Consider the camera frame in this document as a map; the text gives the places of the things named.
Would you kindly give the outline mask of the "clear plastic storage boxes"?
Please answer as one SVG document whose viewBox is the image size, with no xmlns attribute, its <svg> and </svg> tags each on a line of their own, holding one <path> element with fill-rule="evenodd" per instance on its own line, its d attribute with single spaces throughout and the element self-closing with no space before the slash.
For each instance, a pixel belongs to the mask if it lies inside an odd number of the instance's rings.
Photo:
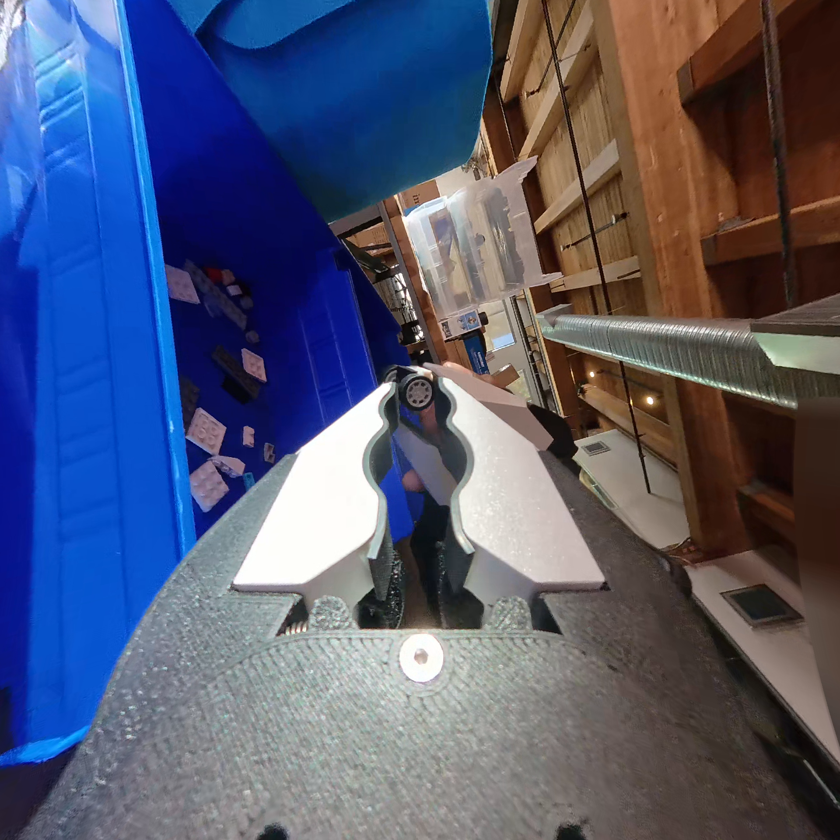
<svg viewBox="0 0 840 840">
<path fill-rule="evenodd" d="M 405 216 L 406 233 L 440 320 L 562 280 L 559 271 L 543 272 L 522 188 L 536 164 L 534 157 L 520 161 Z"/>
</svg>

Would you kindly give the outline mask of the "blue fabric chair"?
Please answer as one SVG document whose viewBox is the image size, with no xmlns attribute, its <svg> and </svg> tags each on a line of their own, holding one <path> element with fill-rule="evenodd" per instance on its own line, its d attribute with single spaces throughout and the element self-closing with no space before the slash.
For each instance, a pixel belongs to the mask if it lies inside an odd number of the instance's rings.
<svg viewBox="0 0 840 840">
<path fill-rule="evenodd" d="M 329 223 L 466 163 L 489 80 L 483 1 L 173 1 Z"/>
</svg>

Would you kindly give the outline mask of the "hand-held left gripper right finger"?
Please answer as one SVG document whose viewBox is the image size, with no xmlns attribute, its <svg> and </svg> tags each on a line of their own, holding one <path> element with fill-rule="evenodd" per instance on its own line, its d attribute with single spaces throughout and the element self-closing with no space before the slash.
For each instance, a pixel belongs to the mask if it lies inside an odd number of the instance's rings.
<svg viewBox="0 0 840 840">
<path fill-rule="evenodd" d="M 437 387 L 456 471 L 444 559 L 452 591 L 495 603 L 600 590 L 604 573 L 540 452 L 456 384 Z"/>
</svg>

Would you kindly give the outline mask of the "large blue plastic bin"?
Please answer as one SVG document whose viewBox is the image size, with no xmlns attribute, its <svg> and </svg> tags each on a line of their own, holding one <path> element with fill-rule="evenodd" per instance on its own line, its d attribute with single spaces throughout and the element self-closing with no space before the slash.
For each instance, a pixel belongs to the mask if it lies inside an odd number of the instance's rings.
<svg viewBox="0 0 840 840">
<path fill-rule="evenodd" d="M 64 758 L 209 512 L 406 361 L 170 2 L 2 2 L 2 771 Z"/>
</svg>

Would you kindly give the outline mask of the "pile of loose toy bricks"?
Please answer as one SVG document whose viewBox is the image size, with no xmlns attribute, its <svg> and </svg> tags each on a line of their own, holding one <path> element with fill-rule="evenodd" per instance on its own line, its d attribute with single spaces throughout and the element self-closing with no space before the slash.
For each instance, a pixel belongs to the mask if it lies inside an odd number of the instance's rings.
<svg viewBox="0 0 840 840">
<path fill-rule="evenodd" d="M 196 534 L 275 462 L 264 337 L 250 287 L 191 259 L 166 265 Z"/>
</svg>

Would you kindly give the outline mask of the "small grey black brick assembly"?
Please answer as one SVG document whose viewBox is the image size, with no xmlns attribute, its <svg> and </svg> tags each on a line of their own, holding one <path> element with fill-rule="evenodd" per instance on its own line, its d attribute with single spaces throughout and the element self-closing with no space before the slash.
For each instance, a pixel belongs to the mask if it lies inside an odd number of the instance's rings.
<svg viewBox="0 0 840 840">
<path fill-rule="evenodd" d="M 434 404 L 436 375 L 425 367 L 392 364 L 385 368 L 384 383 L 395 383 L 400 403 L 414 413 L 420 413 Z"/>
</svg>

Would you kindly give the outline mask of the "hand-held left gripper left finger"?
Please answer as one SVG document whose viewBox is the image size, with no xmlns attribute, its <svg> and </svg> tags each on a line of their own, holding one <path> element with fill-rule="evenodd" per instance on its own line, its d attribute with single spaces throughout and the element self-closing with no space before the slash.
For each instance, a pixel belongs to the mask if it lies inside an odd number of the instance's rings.
<svg viewBox="0 0 840 840">
<path fill-rule="evenodd" d="M 293 459 L 233 579 L 238 592 L 386 598 L 393 541 L 381 483 L 391 469 L 397 386 L 380 385 Z"/>
</svg>

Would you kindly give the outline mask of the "dark metal pipe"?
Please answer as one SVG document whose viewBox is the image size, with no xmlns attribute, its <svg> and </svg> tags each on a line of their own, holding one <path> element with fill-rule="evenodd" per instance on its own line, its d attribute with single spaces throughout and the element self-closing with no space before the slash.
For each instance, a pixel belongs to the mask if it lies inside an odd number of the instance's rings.
<svg viewBox="0 0 840 840">
<path fill-rule="evenodd" d="M 784 125 L 780 41 L 773 3 L 771 1 L 760 1 L 759 10 L 770 139 L 773 151 L 773 173 L 779 207 L 784 299 L 786 308 L 792 309 L 798 302 L 799 294 L 791 226 L 791 200 L 787 178 L 788 149 Z"/>
</svg>

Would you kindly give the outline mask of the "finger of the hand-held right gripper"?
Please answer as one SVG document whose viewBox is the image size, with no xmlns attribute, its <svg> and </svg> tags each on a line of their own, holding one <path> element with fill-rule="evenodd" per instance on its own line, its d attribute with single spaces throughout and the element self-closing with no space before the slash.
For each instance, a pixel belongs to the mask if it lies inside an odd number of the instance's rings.
<svg viewBox="0 0 840 840">
<path fill-rule="evenodd" d="M 538 315 L 548 340 L 795 410 L 797 552 L 818 672 L 839 672 L 839 296 L 756 320 Z"/>
</svg>

